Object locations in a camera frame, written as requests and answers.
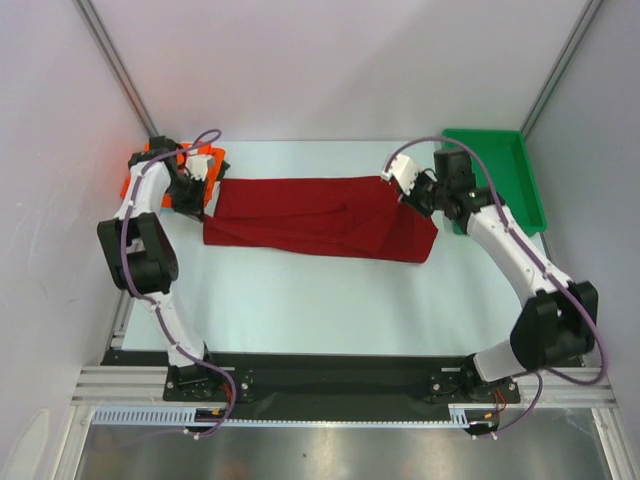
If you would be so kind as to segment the dark red t-shirt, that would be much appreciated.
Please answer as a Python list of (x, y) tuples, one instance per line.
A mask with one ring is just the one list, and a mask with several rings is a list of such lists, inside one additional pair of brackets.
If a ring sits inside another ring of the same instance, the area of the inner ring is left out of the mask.
[(226, 179), (203, 225), (210, 246), (415, 264), (428, 259), (437, 235), (432, 220), (373, 176)]

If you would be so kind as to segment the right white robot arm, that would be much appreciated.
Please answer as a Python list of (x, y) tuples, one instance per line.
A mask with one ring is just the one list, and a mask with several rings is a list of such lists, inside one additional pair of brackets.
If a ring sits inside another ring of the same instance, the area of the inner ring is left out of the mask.
[(457, 144), (435, 152), (433, 173), (398, 151), (381, 174), (397, 185), (400, 202), (425, 218), (440, 212), (456, 223), (490, 256), (521, 304), (506, 340), (464, 360), (461, 388), (473, 401), (486, 400), (501, 381), (553, 372), (598, 344), (596, 288), (574, 281), (536, 248), (494, 182), (478, 186), (472, 167), (481, 163), (468, 147)]

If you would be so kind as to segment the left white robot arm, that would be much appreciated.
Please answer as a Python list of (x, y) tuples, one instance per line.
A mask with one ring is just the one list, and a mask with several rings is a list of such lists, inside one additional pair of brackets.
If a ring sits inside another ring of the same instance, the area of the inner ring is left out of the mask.
[(115, 286), (148, 308), (164, 337), (169, 364), (166, 397), (182, 394), (207, 400), (221, 387), (220, 374), (207, 363), (206, 342), (172, 295), (178, 258), (159, 218), (166, 198), (174, 211), (203, 218), (212, 157), (201, 151), (209, 145), (204, 135), (191, 144), (151, 137), (148, 147), (128, 161), (128, 183), (117, 213), (97, 225)]

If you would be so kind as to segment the orange folded t-shirt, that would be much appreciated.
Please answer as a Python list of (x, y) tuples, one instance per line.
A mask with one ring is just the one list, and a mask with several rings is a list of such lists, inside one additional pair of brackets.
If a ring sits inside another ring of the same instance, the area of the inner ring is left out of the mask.
[[(214, 189), (216, 186), (216, 182), (220, 181), (218, 179), (218, 175), (219, 175), (219, 170), (221, 167), (221, 164), (223, 161), (225, 161), (225, 155), (226, 152), (224, 149), (221, 148), (216, 148), (213, 147), (211, 145), (205, 145), (202, 147), (199, 147), (198, 149), (191, 151), (191, 152), (187, 152), (187, 153), (181, 153), (179, 155), (177, 155), (177, 160), (176, 160), (176, 164), (178, 167), (178, 173), (180, 174), (184, 174), (187, 177), (188, 174), (184, 168), (184, 164), (186, 162), (186, 159), (189, 155), (194, 155), (194, 154), (209, 154), (209, 155), (213, 155), (214, 159), (215, 159), (215, 163), (213, 165), (211, 165), (209, 167), (209, 172), (207, 175), (207, 178), (204, 180), (205, 182), (205, 195), (204, 195), (204, 207), (206, 207), (209, 202), (212, 200), (213, 198), (213, 193), (214, 193)], [(130, 183), (130, 179), (131, 176), (129, 174), (127, 174), (126, 178), (124, 179), (121, 191), (120, 191), (120, 197), (124, 198), (128, 187), (129, 187), (129, 183)], [(166, 209), (170, 209), (171, 208), (171, 199), (169, 197), (168, 193), (164, 194), (163, 200), (162, 200), (162, 207), (166, 208)]]

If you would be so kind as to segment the dark folded t-shirt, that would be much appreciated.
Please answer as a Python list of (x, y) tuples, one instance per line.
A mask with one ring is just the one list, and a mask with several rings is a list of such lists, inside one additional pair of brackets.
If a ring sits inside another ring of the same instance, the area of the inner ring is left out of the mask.
[(231, 166), (226, 161), (223, 161), (219, 170), (218, 179), (223, 179), (230, 168)]

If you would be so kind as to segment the green plastic tray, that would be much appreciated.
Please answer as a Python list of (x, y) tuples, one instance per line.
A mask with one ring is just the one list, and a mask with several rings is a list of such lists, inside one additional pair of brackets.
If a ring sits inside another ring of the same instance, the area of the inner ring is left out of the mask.
[(546, 215), (519, 131), (447, 128), (442, 135), (464, 143), (479, 155), (497, 192), (528, 236), (546, 231)]

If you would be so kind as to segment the front aluminium extrusion beam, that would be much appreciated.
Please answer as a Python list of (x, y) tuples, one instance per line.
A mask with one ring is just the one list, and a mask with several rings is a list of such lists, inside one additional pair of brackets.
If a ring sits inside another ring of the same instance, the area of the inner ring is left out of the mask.
[[(161, 366), (85, 366), (72, 393), (73, 405), (144, 405), (162, 402), (167, 369)], [(607, 379), (594, 385), (575, 385), (548, 371), (541, 373), (540, 408), (615, 408), (617, 401)]]

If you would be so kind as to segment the aluminium frame rail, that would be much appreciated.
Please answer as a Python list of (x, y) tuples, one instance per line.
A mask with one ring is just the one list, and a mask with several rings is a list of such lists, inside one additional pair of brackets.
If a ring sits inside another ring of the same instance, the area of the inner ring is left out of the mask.
[(127, 293), (121, 293), (116, 305), (110, 339), (107, 344), (109, 349), (122, 348), (133, 306), (134, 300)]

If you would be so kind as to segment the left rear aluminium post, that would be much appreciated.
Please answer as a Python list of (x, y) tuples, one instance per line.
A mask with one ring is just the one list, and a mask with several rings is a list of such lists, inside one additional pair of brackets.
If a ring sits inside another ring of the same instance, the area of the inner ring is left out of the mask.
[(90, 0), (73, 0), (72, 3), (142, 129), (148, 137), (157, 136), (159, 134), (158, 129), (94, 2)]

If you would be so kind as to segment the aluminium post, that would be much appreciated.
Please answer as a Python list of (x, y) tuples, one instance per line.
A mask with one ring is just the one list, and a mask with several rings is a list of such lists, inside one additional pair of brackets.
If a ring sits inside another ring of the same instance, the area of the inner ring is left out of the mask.
[(148, 137), (157, 136), (159, 134), (158, 129), (94, 2), (90, 0), (73, 0), (72, 3), (142, 129)]
[(578, 53), (585, 37), (591, 29), (591, 26), (597, 19), (605, 4), (606, 1), (604, 0), (589, 0), (585, 3), (521, 125), (520, 133), (523, 135), (524, 139), (528, 139), (530, 137), (539, 123), (539, 120), (549, 105), (556, 89), (563, 80), (575, 55)]

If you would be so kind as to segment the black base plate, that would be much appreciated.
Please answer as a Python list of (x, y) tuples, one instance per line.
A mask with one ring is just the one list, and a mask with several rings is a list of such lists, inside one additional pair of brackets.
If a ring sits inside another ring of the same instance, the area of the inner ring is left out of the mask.
[(521, 400), (512, 378), (474, 380), (459, 356), (218, 353), (210, 361), (230, 377), (198, 365), (173, 367), (160, 351), (110, 350), (102, 363), (165, 368), (162, 399), (197, 404), (196, 425), (220, 419), (228, 399), (234, 420), (349, 423), (446, 420), (453, 404), (499, 409)]

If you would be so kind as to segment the right rear aluminium post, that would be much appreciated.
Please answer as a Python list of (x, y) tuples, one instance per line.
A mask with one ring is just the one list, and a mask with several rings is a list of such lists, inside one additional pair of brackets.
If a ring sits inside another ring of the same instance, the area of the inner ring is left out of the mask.
[(585, 3), (521, 125), (520, 133), (523, 135), (524, 139), (528, 139), (530, 137), (539, 123), (539, 120), (549, 105), (556, 89), (563, 80), (575, 55), (578, 53), (585, 37), (591, 29), (591, 26), (597, 19), (605, 4), (606, 1), (604, 0), (589, 0)]

